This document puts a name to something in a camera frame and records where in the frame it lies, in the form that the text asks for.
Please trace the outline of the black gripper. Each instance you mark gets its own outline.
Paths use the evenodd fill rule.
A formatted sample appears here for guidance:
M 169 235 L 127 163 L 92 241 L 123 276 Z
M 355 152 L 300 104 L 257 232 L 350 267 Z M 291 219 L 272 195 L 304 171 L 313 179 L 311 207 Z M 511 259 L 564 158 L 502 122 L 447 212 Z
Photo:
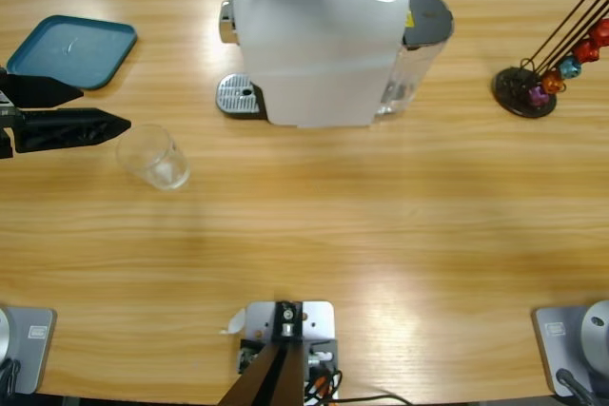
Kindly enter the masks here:
M 57 107 L 83 91 L 44 76 L 8 74 L 1 68 L 1 158 L 13 157 L 12 128 L 17 107 Z M 99 145 L 131 128 L 131 121 L 98 108 L 22 111 L 16 121 L 16 151 L 30 153 Z

